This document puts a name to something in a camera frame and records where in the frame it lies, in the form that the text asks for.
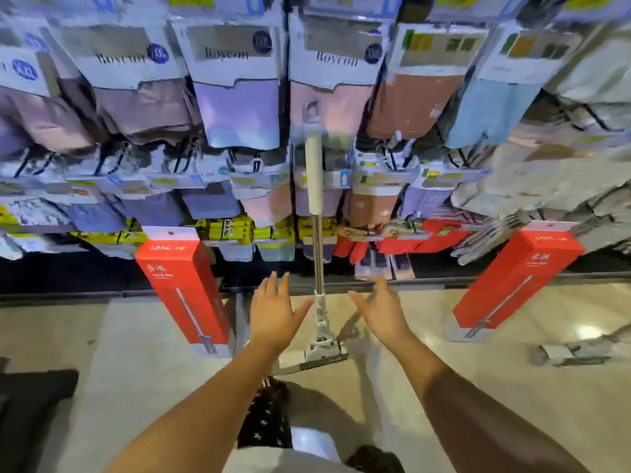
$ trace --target blue circular label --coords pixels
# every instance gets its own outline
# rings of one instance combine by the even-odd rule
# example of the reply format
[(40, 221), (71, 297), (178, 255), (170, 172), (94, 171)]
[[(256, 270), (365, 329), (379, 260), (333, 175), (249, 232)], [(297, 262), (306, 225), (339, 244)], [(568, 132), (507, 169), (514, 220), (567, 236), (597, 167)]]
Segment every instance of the blue circular label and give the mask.
[(267, 31), (258, 30), (252, 37), (254, 50), (262, 55), (272, 51), (272, 38)]
[(36, 51), (43, 51), (44, 53), (51, 54), (51, 50), (46, 42), (33, 33), (27, 33), (24, 35), (24, 42)]
[(169, 53), (165, 47), (157, 43), (152, 43), (147, 47), (147, 56), (154, 63), (163, 65), (169, 61)]
[(11, 67), (13, 68), (13, 71), (24, 79), (30, 79), (31, 81), (35, 81), (37, 79), (37, 71), (30, 63), (22, 60), (13, 60), (11, 62)]
[(381, 45), (379, 43), (373, 43), (366, 48), (366, 54), (363, 56), (363, 58), (368, 64), (374, 65), (379, 62), (382, 53), (383, 48), (381, 48)]

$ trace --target store shelf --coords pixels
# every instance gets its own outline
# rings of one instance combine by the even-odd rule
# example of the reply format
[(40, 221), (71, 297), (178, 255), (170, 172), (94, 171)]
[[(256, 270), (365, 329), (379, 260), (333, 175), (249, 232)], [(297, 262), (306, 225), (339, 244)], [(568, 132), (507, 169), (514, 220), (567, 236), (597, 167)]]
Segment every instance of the store shelf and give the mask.
[[(428, 285), (466, 287), (486, 269), (493, 257), (491, 253), (460, 266), (449, 256), (449, 251), (412, 254), (410, 260), (416, 279), (391, 283), (403, 289)], [(296, 251), (293, 262), (263, 262), (255, 257), (247, 269), (243, 266), (240, 262), (218, 259), (213, 271), (222, 293), (251, 291), (273, 270), (280, 275), (286, 271), (293, 274), (290, 283), (293, 295), (313, 291), (313, 265), (300, 250)], [(370, 283), (355, 280), (354, 271), (348, 259), (334, 257), (324, 266), (326, 292), (369, 290)], [(580, 257), (555, 279), (556, 284), (592, 282), (631, 282), (631, 262), (616, 251), (601, 250)], [(0, 260), (0, 303), (3, 305), (152, 295), (153, 289), (136, 262), (106, 257), (99, 252), (29, 254), (18, 261)]]

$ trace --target finger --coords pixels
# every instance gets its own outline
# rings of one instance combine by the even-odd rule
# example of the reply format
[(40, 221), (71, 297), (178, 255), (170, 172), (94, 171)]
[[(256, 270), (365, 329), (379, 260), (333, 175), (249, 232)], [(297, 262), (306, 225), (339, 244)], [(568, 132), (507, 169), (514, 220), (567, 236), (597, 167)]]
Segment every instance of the finger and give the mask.
[(375, 285), (372, 286), (372, 289), (375, 292), (381, 292), (381, 291), (387, 291), (388, 290), (388, 281), (386, 280), (385, 277), (383, 276), (375, 276), (375, 277), (371, 277), (370, 280), (372, 280)]
[(259, 297), (264, 297), (266, 292), (267, 292), (267, 288), (268, 288), (268, 278), (264, 278), (263, 282), (261, 282), (261, 285), (259, 286), (258, 289), (256, 289), (257, 293), (259, 294)]
[(316, 299), (313, 297), (306, 299), (293, 313), (293, 322), (296, 326), (296, 330), (298, 330), (298, 327), (302, 324), (302, 321), (305, 319), (307, 312), (315, 301)]
[(276, 271), (273, 271), (269, 277), (265, 290), (268, 296), (276, 295)]
[(285, 275), (278, 283), (278, 295), (280, 297), (289, 298), (289, 272), (285, 272)]
[(365, 314), (368, 312), (368, 302), (366, 302), (366, 299), (353, 290), (349, 290), (347, 294), (351, 297), (351, 300), (357, 307), (357, 310), (359, 310), (359, 313), (362, 314), (362, 317), (365, 317)]

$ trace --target tiled floor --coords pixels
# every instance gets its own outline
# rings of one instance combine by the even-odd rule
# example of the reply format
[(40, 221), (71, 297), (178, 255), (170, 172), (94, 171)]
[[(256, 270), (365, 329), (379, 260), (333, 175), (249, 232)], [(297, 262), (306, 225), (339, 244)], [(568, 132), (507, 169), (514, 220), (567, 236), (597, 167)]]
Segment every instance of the tiled floor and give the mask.
[[(442, 318), (464, 291), (401, 292), (412, 329), (457, 372), (559, 441), (594, 473), (631, 464), (631, 359), (556, 369), (528, 348), (610, 332), (631, 322), (631, 285), (547, 287), (482, 344), (446, 342)], [(294, 298), (296, 304), (300, 298)], [(401, 368), (344, 295), (327, 298), (349, 361), (288, 376), (292, 424), (329, 432), (341, 457), (362, 443), (395, 452), (406, 471), (453, 472)], [(291, 348), (309, 341), (305, 322)], [(225, 362), (194, 357), (156, 300), (0, 310), (0, 356), (10, 371), (75, 367), (77, 396), (51, 434), (38, 473), (101, 471), (144, 427)]]

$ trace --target red product box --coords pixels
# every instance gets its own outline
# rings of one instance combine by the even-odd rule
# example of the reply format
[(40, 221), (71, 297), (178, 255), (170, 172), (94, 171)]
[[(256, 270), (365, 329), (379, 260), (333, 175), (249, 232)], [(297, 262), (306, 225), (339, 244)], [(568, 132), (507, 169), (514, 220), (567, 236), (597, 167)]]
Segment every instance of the red product box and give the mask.
[(517, 231), (447, 317), (447, 337), (481, 341), (583, 250), (568, 232)]
[(150, 238), (136, 261), (193, 351), (231, 358), (235, 335), (201, 241)]

